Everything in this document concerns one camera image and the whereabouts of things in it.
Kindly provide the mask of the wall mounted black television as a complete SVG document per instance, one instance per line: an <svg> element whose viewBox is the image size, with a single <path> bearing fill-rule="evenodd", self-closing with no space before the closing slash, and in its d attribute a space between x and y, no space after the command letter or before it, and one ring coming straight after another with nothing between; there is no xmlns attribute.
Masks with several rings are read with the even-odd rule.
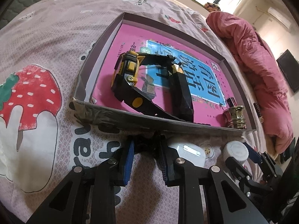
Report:
<svg viewBox="0 0 299 224"><path fill-rule="evenodd" d="M282 71L291 90L296 93L299 88L299 64L298 60L289 50L282 53L277 59L278 66Z"/></svg>

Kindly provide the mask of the pink Chinese workbook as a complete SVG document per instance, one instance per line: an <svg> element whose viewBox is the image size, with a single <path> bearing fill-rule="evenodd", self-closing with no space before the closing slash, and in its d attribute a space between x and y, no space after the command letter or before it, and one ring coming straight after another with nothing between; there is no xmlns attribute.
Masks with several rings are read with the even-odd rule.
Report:
<svg viewBox="0 0 299 224"><path fill-rule="evenodd" d="M96 81L92 102L129 112L134 109L118 101L111 90L114 67L120 54L136 51L157 55L172 55L182 63L194 107L194 122L225 127L223 111L227 98L233 97L231 86L216 59L160 34L123 24L113 39Z"/></svg>

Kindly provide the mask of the white air conditioner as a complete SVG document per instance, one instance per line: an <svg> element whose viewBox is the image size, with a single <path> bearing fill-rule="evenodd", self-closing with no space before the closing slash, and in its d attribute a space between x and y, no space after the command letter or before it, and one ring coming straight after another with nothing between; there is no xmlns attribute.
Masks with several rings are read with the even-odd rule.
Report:
<svg viewBox="0 0 299 224"><path fill-rule="evenodd" d="M291 27L291 22L274 8L269 7L268 13L281 22L286 28L289 29Z"/></svg>

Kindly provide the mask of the purple cardboard box tray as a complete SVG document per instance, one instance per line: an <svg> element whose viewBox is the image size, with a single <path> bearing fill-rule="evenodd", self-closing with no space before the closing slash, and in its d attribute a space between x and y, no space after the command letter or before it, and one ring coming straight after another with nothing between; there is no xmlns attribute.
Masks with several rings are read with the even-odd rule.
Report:
<svg viewBox="0 0 299 224"><path fill-rule="evenodd" d="M243 116L246 120L246 130L229 127L216 127L209 124L187 122L149 116L135 112L124 111L107 106L98 106L92 102L92 93L98 79L101 67L112 45L113 39L123 24L133 25L162 36L168 37L199 52L203 52L210 59L216 59L223 70L238 106L244 106ZM146 93L152 101L164 111L172 114L171 95L167 79L167 69L161 66L140 66L136 87ZM149 130L163 130L178 133L214 133L240 134L255 131L256 124L250 103L225 57L214 51L199 40L163 23L130 13L122 13L117 17L92 46L79 74L73 95L76 117L90 124L107 123L118 128L138 128Z"/></svg>

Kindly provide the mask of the red lipstick box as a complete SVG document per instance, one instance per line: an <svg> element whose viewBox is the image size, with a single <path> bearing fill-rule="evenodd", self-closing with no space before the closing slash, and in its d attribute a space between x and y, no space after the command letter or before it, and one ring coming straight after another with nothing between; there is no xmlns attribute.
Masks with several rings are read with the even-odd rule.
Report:
<svg viewBox="0 0 299 224"><path fill-rule="evenodd" d="M226 99L226 102L227 102L229 108L236 107L238 105L234 97L228 97Z"/></svg>

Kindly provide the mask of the round white jar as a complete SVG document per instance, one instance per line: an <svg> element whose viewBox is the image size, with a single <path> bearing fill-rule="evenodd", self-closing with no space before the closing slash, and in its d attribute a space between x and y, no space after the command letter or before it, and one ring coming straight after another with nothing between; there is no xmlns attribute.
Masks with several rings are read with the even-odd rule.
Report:
<svg viewBox="0 0 299 224"><path fill-rule="evenodd" d="M231 141L228 142L223 149L224 161L229 157L235 158L241 165L244 165L249 157L249 152L242 142Z"/></svg>

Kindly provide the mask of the yellow black wrist watch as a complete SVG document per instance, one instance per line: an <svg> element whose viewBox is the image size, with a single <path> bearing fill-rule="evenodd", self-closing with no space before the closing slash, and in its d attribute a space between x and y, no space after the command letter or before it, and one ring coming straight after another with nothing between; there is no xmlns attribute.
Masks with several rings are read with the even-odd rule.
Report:
<svg viewBox="0 0 299 224"><path fill-rule="evenodd" d="M144 115L156 116L160 118L183 121L176 116L164 111L156 105L152 99L139 88L136 87L138 82L138 72L140 66L161 66L167 69L168 85L171 66L178 64L182 68L182 63L175 63L175 57L172 55L156 55L148 53L137 53L127 51L122 53L115 64L114 73L111 82L111 89L117 100L124 102L134 110Z"/></svg>

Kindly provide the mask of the pink quilted duvet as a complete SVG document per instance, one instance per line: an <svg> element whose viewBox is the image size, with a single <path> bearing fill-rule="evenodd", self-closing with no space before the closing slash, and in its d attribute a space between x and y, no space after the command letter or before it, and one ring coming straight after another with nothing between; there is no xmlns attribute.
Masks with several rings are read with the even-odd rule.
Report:
<svg viewBox="0 0 299 224"><path fill-rule="evenodd" d="M212 12L206 23L246 75L261 110L264 132L273 138L276 153L283 153L294 137L292 117L286 82L271 49L248 21L230 13Z"/></svg>

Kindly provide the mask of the white earbuds case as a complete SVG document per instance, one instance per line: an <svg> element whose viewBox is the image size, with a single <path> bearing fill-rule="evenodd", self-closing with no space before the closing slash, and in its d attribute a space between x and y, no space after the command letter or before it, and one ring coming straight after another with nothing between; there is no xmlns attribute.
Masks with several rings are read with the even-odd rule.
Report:
<svg viewBox="0 0 299 224"><path fill-rule="evenodd" d="M204 167L206 153L201 147L192 143L183 142L168 143L168 146L170 148L174 148L178 152L180 158L188 160L189 162L193 163L194 166Z"/></svg>

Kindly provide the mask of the brown patterned bag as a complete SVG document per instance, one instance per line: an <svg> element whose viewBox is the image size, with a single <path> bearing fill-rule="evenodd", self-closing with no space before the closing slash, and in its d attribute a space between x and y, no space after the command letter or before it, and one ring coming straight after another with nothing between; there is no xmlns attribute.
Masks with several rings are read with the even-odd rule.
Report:
<svg viewBox="0 0 299 224"><path fill-rule="evenodd" d="M221 11L220 7L217 4L214 3L205 3L204 5L205 9L207 9L209 12L213 11Z"/></svg>

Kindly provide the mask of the strawberry print bed sheet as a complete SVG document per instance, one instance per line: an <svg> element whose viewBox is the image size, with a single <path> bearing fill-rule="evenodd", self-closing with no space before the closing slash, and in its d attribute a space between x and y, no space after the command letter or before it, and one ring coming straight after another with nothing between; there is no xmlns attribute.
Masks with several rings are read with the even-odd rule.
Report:
<svg viewBox="0 0 299 224"><path fill-rule="evenodd" d="M92 46L122 13L171 26L225 57L206 18L171 0L42 0L1 30L1 213L3 223L266 223L221 158L233 137L90 124L73 95ZM130 181L116 186L115 152L134 142ZM167 187L157 144L192 143L204 167L177 158Z"/></svg>

